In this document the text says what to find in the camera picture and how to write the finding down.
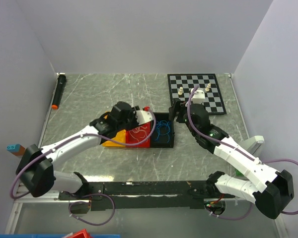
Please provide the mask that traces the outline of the red plastic bin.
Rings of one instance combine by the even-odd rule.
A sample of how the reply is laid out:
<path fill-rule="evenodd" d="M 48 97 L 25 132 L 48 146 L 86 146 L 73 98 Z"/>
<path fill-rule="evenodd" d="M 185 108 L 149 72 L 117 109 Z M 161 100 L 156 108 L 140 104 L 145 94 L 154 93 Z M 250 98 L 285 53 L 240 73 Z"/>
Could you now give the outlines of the red plastic bin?
<path fill-rule="evenodd" d="M 126 131 L 126 143 L 134 144 L 143 141 L 151 132 L 151 124 L 146 123 L 135 129 Z"/>

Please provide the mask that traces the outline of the black plastic bin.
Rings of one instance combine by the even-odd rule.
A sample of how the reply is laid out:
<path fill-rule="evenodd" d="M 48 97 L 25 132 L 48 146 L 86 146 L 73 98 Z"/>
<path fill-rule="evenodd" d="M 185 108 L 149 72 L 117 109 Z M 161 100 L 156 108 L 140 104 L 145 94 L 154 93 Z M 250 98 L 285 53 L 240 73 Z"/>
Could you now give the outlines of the black plastic bin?
<path fill-rule="evenodd" d="M 173 148 L 174 147 L 174 122 L 169 120 L 169 113 L 154 112 L 156 124 L 150 137 L 150 148 Z"/>

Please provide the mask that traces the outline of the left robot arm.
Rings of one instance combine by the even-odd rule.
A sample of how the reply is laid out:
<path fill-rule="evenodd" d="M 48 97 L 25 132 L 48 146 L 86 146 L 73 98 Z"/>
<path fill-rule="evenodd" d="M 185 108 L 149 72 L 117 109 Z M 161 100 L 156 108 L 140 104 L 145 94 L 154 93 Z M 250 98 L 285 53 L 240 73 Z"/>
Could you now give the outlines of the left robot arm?
<path fill-rule="evenodd" d="M 150 111 L 118 102 L 111 111 L 61 141 L 41 148 L 35 144 L 27 147 L 17 167 L 13 185 L 21 181 L 33 197 L 40 197 L 53 190 L 83 199 L 91 192 L 89 182 L 78 172 L 58 171 L 58 166 L 89 148 L 113 141 L 121 130 L 132 130 L 153 120 Z"/>

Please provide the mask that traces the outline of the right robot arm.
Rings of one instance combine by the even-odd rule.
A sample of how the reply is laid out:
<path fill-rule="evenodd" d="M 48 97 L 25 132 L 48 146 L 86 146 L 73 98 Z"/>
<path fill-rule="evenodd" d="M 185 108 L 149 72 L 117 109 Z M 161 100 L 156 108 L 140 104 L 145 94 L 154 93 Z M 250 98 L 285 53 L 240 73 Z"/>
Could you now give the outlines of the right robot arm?
<path fill-rule="evenodd" d="M 263 164 L 259 158 L 243 149 L 221 128 L 210 122 L 202 104 L 186 105 L 174 100 L 169 119 L 186 124 L 191 135 L 202 148 L 223 159 L 247 179 L 233 178 L 223 172 L 210 175 L 207 192 L 211 197 L 229 194 L 243 198 L 257 207 L 266 217 L 276 219 L 294 197 L 292 175 Z"/>

